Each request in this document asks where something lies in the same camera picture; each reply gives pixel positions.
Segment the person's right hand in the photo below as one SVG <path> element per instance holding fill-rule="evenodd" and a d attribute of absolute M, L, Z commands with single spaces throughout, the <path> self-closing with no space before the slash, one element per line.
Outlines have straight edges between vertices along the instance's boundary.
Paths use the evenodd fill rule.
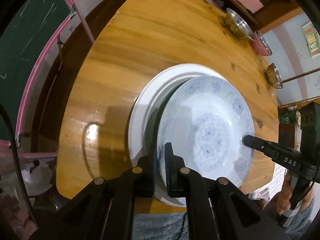
<path fill-rule="evenodd" d="M 288 211 L 290 209 L 291 197 L 292 197 L 292 190 L 290 186 L 290 173 L 288 172 L 285 176 L 283 186 L 277 200 L 276 210 L 279 215 L 281 215 L 283 212 Z M 303 198 L 300 211 L 305 210 L 311 204 L 313 197 L 314 197 L 314 190 L 312 187 L 310 192 Z"/>

